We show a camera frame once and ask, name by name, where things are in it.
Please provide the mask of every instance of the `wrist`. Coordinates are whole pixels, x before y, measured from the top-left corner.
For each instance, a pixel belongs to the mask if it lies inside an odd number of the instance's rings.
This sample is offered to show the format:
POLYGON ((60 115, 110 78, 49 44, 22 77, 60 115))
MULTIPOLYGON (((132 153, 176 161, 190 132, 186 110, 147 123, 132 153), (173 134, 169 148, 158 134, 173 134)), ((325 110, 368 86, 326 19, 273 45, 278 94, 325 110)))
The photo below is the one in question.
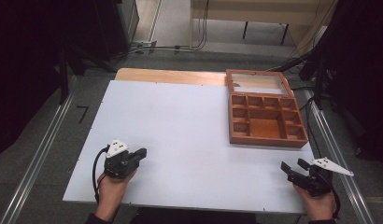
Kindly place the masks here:
POLYGON ((333 215, 332 214, 316 214, 315 216, 309 216, 311 221, 321 221, 321 220, 332 220, 333 215))
POLYGON ((95 216, 101 218, 104 221, 110 221, 115 212, 117 210, 117 207, 113 207, 112 204, 99 204, 98 208, 96 209, 95 216))
POLYGON ((336 221, 332 218, 326 220, 309 221, 308 224, 335 224, 336 221))

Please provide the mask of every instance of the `sleeve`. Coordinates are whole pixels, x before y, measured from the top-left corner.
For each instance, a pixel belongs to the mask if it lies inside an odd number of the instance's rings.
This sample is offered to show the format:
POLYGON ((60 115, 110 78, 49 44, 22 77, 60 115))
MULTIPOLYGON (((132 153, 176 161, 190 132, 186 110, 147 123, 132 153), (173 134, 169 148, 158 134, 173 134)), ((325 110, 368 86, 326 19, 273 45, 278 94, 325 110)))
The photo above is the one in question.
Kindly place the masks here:
POLYGON ((89 218, 85 222, 85 224, 110 224, 110 222, 106 222, 99 217, 96 217, 93 213, 90 213, 89 218))
POLYGON ((319 220, 319 221, 309 221, 308 224, 336 224, 336 221, 334 219, 319 220))

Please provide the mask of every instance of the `table leg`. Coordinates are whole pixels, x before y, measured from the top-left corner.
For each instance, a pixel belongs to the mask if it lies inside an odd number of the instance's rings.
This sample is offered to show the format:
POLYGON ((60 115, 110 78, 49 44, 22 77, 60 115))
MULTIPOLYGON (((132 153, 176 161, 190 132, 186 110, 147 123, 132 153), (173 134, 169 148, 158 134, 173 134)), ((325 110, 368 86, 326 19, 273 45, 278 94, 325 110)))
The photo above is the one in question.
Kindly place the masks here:
POLYGON ((190 23, 189 23, 189 49, 192 49, 192 33, 194 29, 194 22, 193 22, 193 0, 191 0, 191 18, 190 18, 190 23))

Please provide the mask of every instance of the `finger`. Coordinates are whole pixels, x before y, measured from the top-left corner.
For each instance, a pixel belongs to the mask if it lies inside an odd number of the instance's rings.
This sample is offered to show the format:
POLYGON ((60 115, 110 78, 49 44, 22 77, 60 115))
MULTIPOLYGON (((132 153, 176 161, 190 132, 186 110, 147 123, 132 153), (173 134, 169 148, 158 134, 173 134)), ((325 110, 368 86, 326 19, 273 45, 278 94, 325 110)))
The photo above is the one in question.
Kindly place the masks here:
POLYGON ((310 197, 307 190, 302 189, 297 185, 293 185, 293 187, 296 190, 296 192, 298 192, 303 198, 309 198, 310 197))
POLYGON ((135 175, 135 173, 136 173, 136 171, 137 171, 138 169, 136 168, 132 173, 130 173, 128 176, 127 176, 127 178, 125 178, 127 181, 130 181, 131 180, 131 178, 133 178, 133 176, 135 175))
POLYGON ((99 175, 98 179, 96 180, 96 183, 99 183, 101 182, 102 178, 104 178, 105 174, 104 173, 101 173, 101 175, 99 175))

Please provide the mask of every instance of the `tray compartment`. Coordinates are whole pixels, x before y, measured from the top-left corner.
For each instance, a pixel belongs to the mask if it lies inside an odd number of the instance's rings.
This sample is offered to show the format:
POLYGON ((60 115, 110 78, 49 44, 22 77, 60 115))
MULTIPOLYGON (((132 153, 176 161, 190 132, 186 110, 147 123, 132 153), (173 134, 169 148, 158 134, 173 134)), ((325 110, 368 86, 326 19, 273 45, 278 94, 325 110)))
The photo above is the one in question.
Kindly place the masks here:
POLYGON ((250 136, 248 123, 233 123, 234 136, 250 136))
POLYGON ((232 105, 234 107, 247 106, 247 97, 245 95, 232 95, 232 105))
POLYGON ((263 108, 263 98, 258 96, 248 96, 248 106, 252 108, 263 108))
POLYGON ((283 112, 283 117, 286 124, 297 124, 301 125, 302 121, 300 120, 299 113, 297 112, 283 112))
POLYGON ((264 97, 264 108, 266 109, 280 109, 278 98, 274 97, 264 97))
POLYGON ((235 122, 248 122, 248 110, 243 108, 232 108, 233 117, 235 122))
POLYGON ((282 98, 280 104, 283 110, 297 110, 296 102, 294 99, 282 98))
POLYGON ((272 139, 286 139, 284 121, 279 111, 249 111, 250 136, 272 139))
POLYGON ((302 126, 287 126, 288 138, 297 140, 306 140, 305 131, 302 126))

